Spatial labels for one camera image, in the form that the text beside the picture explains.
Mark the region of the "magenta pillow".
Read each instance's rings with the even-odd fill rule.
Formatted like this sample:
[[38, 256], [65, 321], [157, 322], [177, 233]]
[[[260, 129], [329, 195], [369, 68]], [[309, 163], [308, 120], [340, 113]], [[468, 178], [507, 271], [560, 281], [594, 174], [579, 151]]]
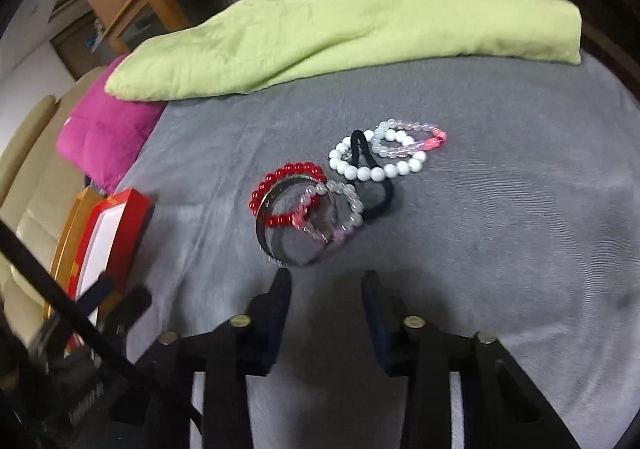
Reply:
[[56, 140], [56, 151], [93, 184], [112, 194], [137, 160], [165, 110], [164, 102], [114, 98], [105, 85], [126, 59], [117, 57], [74, 106]]

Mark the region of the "grey bed cover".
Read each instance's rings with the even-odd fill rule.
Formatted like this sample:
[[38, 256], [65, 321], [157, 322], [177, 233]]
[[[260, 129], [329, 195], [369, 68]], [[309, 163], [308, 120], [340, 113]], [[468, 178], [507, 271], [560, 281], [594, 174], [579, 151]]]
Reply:
[[388, 118], [447, 142], [387, 214], [294, 271], [278, 361], [250, 382], [256, 445], [398, 445], [405, 386], [376, 362], [360, 299], [373, 269], [439, 328], [495, 333], [582, 447], [613, 447], [639, 408], [639, 105], [593, 57], [432, 59], [168, 104], [124, 180], [156, 201], [130, 275], [153, 302], [129, 356], [264, 291], [260, 180]]

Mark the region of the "silver metal bangle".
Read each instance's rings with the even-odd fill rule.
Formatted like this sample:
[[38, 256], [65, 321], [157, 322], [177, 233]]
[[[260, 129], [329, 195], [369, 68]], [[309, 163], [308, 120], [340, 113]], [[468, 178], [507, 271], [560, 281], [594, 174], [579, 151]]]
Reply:
[[[293, 228], [297, 232], [308, 235], [309, 238], [320, 245], [320, 249], [312, 255], [311, 258], [306, 259], [306, 261], [294, 261], [293, 258], [286, 257], [284, 254], [277, 254], [269, 243], [267, 220], [268, 218], [276, 218], [276, 215], [272, 213], [272, 209], [274, 204], [277, 203], [277, 199], [284, 195], [285, 192], [288, 192], [288, 190], [301, 184], [304, 186], [304, 191], [294, 203], [291, 212], [288, 213], [284, 227]], [[331, 224], [329, 230], [323, 231], [318, 229], [311, 221], [311, 214], [314, 211], [312, 202], [315, 198], [319, 200], [327, 198], [329, 200]], [[336, 225], [337, 204], [335, 196], [331, 193], [324, 181], [304, 174], [285, 176], [283, 179], [273, 183], [259, 200], [255, 214], [255, 233], [262, 253], [264, 253], [273, 264], [279, 267], [306, 267], [318, 263], [334, 240], [334, 228]]]

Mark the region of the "red tray white lining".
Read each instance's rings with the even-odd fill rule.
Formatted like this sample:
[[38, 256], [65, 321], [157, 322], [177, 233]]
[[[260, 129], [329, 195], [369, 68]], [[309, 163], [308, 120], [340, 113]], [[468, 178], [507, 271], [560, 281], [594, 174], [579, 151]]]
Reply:
[[102, 275], [114, 283], [114, 290], [101, 304], [96, 305], [88, 319], [93, 325], [104, 320], [125, 294], [128, 273], [134, 250], [142, 235], [151, 201], [134, 188], [99, 198], [91, 189], [82, 192], [78, 209], [81, 230], [74, 258], [70, 263], [65, 291], [74, 301], [88, 292]]

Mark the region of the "orange tray white lining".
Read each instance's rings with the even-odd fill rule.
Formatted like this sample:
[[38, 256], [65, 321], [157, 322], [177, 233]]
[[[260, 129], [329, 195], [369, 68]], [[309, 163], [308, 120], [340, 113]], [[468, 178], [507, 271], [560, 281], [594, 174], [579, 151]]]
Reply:
[[50, 276], [64, 292], [67, 291], [68, 282], [72, 277], [78, 245], [93, 207], [102, 201], [102, 195], [90, 187], [85, 188], [76, 196], [70, 215], [64, 224], [49, 271]]

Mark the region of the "light green folded blanket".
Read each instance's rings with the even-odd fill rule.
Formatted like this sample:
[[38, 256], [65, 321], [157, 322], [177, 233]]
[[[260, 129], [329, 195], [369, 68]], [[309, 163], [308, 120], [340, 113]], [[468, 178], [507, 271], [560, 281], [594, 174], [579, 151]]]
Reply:
[[431, 58], [575, 65], [581, 34], [582, 15], [567, 0], [240, 0], [138, 45], [105, 89], [122, 100], [172, 101]]

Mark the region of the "beige leather sofa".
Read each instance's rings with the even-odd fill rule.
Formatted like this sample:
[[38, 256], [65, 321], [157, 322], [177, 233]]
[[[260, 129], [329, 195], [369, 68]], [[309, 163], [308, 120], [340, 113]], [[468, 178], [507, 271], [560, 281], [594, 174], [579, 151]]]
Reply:
[[44, 97], [29, 111], [1, 154], [1, 221], [50, 268], [85, 175], [56, 152], [70, 112], [104, 68], [82, 76], [62, 97]]

